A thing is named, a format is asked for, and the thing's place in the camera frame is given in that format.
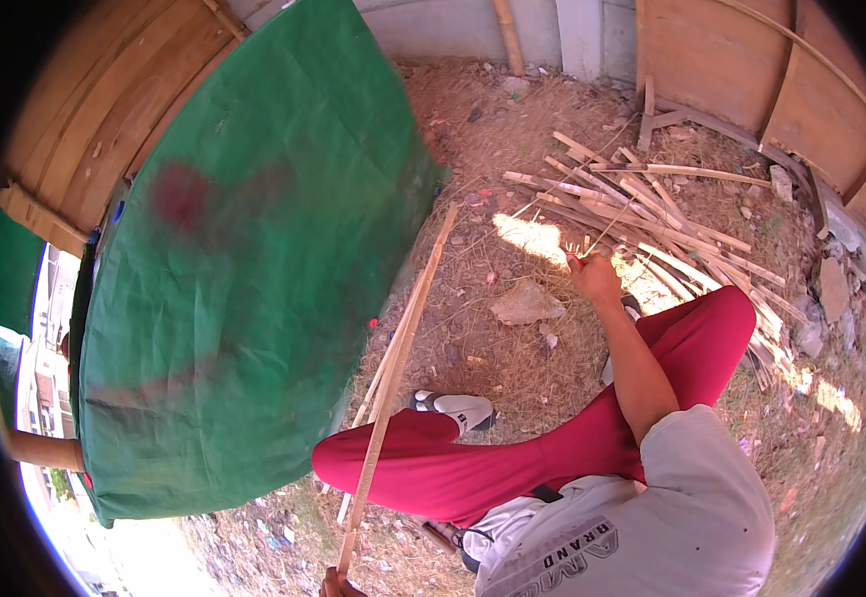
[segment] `forearm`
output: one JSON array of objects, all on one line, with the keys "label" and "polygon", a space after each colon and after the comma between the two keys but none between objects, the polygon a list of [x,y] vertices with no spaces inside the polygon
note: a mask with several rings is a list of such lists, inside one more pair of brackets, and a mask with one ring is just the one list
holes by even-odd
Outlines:
[{"label": "forearm", "polygon": [[602,304],[596,314],[606,332],[612,355],[618,406],[632,429],[636,444],[669,412],[678,400],[665,371],[636,331],[622,304]]}]

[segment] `concrete wall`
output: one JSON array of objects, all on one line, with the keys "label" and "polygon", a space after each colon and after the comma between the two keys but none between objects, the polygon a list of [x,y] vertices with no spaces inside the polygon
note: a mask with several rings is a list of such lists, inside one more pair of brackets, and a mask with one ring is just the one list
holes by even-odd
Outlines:
[{"label": "concrete wall", "polygon": [[[250,30],[285,0],[227,0]],[[505,60],[491,0],[354,0],[384,52]],[[635,0],[510,0],[525,62],[635,82]]]}]

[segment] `person's left hand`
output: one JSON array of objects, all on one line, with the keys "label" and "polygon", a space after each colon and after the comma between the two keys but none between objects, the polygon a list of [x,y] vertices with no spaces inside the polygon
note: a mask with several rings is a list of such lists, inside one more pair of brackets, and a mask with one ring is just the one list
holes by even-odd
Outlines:
[{"label": "person's left hand", "polygon": [[320,583],[320,597],[367,597],[366,594],[353,588],[346,575],[336,573],[336,567],[327,568],[327,575]]}]

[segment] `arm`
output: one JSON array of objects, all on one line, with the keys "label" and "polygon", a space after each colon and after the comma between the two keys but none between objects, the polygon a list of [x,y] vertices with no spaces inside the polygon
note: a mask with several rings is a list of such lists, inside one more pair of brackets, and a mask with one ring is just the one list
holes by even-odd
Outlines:
[{"label": "arm", "polygon": [[662,367],[655,360],[622,306],[622,286],[616,270],[604,257],[594,255],[583,267],[567,260],[572,283],[588,299],[606,331],[613,360],[616,397],[636,444],[669,412],[678,411],[678,400]]}]

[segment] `maroon trousers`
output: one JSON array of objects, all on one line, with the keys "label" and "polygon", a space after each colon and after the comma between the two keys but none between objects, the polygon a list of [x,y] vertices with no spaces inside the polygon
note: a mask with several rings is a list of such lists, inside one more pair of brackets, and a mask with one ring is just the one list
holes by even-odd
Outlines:
[{"label": "maroon trousers", "polygon": [[[736,287],[724,287],[661,313],[636,328],[686,410],[712,406],[749,345],[755,311]],[[354,493],[373,425],[322,440],[312,455],[327,484]],[[610,385],[577,416],[522,443],[463,445],[459,429],[439,412],[404,410],[390,419],[369,499],[429,519],[473,526],[490,508],[558,490],[586,475],[620,475],[644,483],[639,448]]]}]

